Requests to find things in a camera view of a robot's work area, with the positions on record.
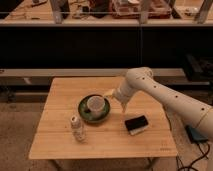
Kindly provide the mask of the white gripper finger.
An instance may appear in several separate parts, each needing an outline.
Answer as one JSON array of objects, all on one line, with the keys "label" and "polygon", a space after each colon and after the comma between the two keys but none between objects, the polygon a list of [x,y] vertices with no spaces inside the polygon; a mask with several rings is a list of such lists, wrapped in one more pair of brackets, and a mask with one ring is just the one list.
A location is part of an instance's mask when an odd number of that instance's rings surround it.
[{"label": "white gripper finger", "polygon": [[114,89],[108,90],[107,92],[104,93],[103,97],[105,98],[114,98]]},{"label": "white gripper finger", "polygon": [[122,112],[125,113],[127,109],[127,103],[121,103]]}]

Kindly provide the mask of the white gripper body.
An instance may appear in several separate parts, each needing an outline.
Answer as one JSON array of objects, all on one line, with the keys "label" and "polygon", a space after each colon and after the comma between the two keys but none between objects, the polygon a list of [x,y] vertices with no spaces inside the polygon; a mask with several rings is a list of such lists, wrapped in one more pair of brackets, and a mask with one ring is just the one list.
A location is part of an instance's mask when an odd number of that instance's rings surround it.
[{"label": "white gripper body", "polygon": [[113,90],[113,97],[124,104],[127,104],[134,94],[135,89],[132,88],[126,80],[123,80],[121,84]]}]

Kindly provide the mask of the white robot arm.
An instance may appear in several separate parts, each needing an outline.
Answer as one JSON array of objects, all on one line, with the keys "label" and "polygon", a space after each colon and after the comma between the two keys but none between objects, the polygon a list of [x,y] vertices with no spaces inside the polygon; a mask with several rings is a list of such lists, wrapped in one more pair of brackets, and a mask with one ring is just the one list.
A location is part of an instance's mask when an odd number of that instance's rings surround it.
[{"label": "white robot arm", "polygon": [[115,98],[126,107],[135,93],[143,91],[213,142],[213,106],[168,88],[155,81],[153,76],[149,67],[129,69],[121,84],[104,96]]}]

